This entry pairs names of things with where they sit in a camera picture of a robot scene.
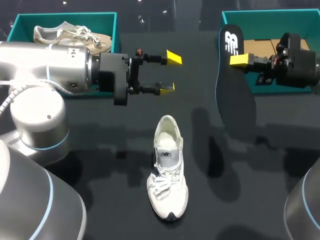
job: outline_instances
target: shoe tongue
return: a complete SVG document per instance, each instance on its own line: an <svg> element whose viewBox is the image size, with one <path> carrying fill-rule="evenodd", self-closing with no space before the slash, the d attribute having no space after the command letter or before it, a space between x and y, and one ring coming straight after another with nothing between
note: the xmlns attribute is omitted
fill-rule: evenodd
<svg viewBox="0 0 320 240"><path fill-rule="evenodd" d="M179 149L178 148L156 148L158 155L158 163L162 168L171 168L179 163Z"/></svg>

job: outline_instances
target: white sneaker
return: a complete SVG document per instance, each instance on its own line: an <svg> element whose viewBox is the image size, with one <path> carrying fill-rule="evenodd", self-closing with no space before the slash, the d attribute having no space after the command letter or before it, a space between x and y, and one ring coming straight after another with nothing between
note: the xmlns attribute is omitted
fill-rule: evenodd
<svg viewBox="0 0 320 240"><path fill-rule="evenodd" d="M154 135L154 165L146 186L154 211L167 221L179 219L188 203L183 145L175 119L169 115L163 116Z"/></svg>
<svg viewBox="0 0 320 240"><path fill-rule="evenodd" d="M91 55L110 52L112 39L108 35L93 33L86 26L63 22L54 28L35 26L33 40L37 44L87 47Z"/></svg>

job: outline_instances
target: cable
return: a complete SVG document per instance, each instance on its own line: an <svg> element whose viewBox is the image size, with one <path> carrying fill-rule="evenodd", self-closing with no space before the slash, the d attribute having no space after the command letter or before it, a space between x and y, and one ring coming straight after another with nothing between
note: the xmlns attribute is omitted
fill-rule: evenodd
<svg viewBox="0 0 320 240"><path fill-rule="evenodd" d="M20 93L22 93L24 90L36 86L39 83L45 83L52 85L60 92L67 94L67 95L74 95L71 91L66 90L63 88L60 84L56 83L55 81L49 80L49 79L32 79L21 82L20 80L10 80L10 81L0 81L0 85L10 85L17 87L15 90L13 90L9 96L4 100L4 102L0 106L0 116L5 111L5 109L9 106L9 104L13 101L13 99L18 96Z"/></svg>
<svg viewBox="0 0 320 240"><path fill-rule="evenodd" d="M0 116L1 114L6 110L6 108L9 106L9 104L13 101L13 99L19 95L20 93L22 93L24 90L28 89L30 86L28 85L23 85L23 86L19 86L18 88L16 88L15 90L13 90L9 96L4 100L4 102L1 104L0 106Z"/></svg>

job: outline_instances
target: black table surface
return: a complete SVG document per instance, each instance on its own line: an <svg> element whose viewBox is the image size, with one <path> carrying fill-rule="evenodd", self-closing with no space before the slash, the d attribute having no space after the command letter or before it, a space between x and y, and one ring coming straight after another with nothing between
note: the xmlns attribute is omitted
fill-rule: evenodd
<svg viewBox="0 0 320 240"><path fill-rule="evenodd" d="M0 40L6 39L17 13L116 11L122 52L133 55L141 47L146 53L161 54L169 49L183 58L182 66L145 64L140 71L143 83L175 82L175 93L129 96L127 107L113 106L110 99L66 101L72 154L50 170L82 196L87 207L85 240L286 240L286 197L320 156L320 98L259 95L257 142L231 139L215 101L215 36L222 10L306 8L317 7L317 3L66 1L2 3ZM166 114L177 120L184 138L184 174L189 187L185 216L175 224L156 218L146 188L154 132ZM0 132L12 129L10 111L1 117Z"/></svg>

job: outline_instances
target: robotic arm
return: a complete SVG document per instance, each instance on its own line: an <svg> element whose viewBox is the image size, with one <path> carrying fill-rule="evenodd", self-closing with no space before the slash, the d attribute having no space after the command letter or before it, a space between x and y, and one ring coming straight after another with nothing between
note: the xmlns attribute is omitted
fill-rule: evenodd
<svg viewBox="0 0 320 240"><path fill-rule="evenodd" d="M276 46L276 54L267 57L252 53L230 56L230 65L244 72L262 73L257 85L311 87L319 94L320 58L314 51L301 49L300 36L285 33ZM286 232L291 240L320 239L320 160L305 174L289 194L283 212Z"/></svg>
<svg viewBox="0 0 320 240"><path fill-rule="evenodd" d="M182 64L180 56L100 53L86 47L0 42L0 85L10 85L10 95L0 114L10 105L16 130L0 136L8 146L40 165L56 162L69 152L69 128L62 95L106 93L114 105L126 106L128 95L161 95L175 90L174 83L140 84L144 62Z"/></svg>
<svg viewBox="0 0 320 240"><path fill-rule="evenodd" d="M241 67L246 72L262 73L256 85L277 85L305 88L315 93L320 80L320 58L316 52L301 49L301 38L295 33L285 33L276 46L276 54L258 57L253 53L230 57L230 65Z"/></svg>

